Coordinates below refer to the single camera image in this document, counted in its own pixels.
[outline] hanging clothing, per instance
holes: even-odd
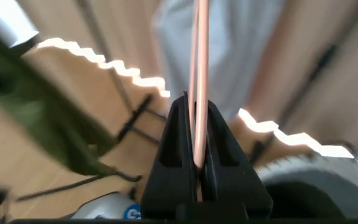
[[[284,0],[209,0],[209,100],[224,119],[249,95]],[[165,0],[154,29],[171,100],[189,89],[193,0]]]
[[[122,175],[98,157],[117,144],[0,40],[0,106],[61,165],[83,175]]]

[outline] beige curtain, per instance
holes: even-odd
[[[142,77],[163,76],[158,69],[153,14],[161,0],[89,1],[109,50]],[[97,49],[74,0],[18,0],[42,38],[60,37]],[[257,121],[277,120],[288,100],[307,78],[318,56],[340,32],[358,0],[288,0],[264,53],[250,101],[244,108]],[[287,134],[306,132],[320,142],[344,139],[358,152],[358,26],[335,61],[324,71],[285,128]],[[265,135],[250,132],[254,138]],[[267,160],[300,152],[275,141]]]
[[[88,1],[113,59],[123,60],[127,68],[140,68],[143,78],[160,75],[151,31],[153,14],[160,1]],[[59,37],[100,53],[75,0],[18,0],[18,3],[42,39]]]

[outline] pink cable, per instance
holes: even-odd
[[[208,0],[199,0],[197,113],[194,163],[204,165],[206,122],[208,118]]]
[[[191,40],[191,58],[190,58],[190,81],[189,81],[189,119],[191,137],[194,137],[194,85],[196,73],[196,53],[197,53],[197,31],[198,31],[198,0],[194,1],[194,22],[193,38]]]

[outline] green fabric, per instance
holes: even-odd
[[[47,154],[73,172],[116,173],[115,168],[100,163],[98,157],[115,146],[117,139],[1,41],[0,106]]]

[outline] led light strip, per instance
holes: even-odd
[[[91,48],[81,48],[77,42],[64,41],[61,38],[47,39],[36,46],[38,49],[44,47],[57,47],[59,49],[67,49],[73,55],[84,56],[92,63],[97,63],[99,68],[114,68],[118,75],[124,77],[132,77],[133,84],[137,86],[157,87],[162,97],[170,97],[170,92],[165,90],[165,80],[161,77],[142,78],[138,68],[126,68],[122,60],[113,60],[106,62],[103,55],[97,55]],[[306,133],[298,133],[286,135],[278,128],[278,124],[274,121],[256,122],[248,111],[240,109],[239,117],[245,122],[247,127],[257,133],[273,132],[278,140],[289,146],[306,145],[322,156],[328,157],[345,157],[354,158],[354,156],[343,146],[323,146]]]

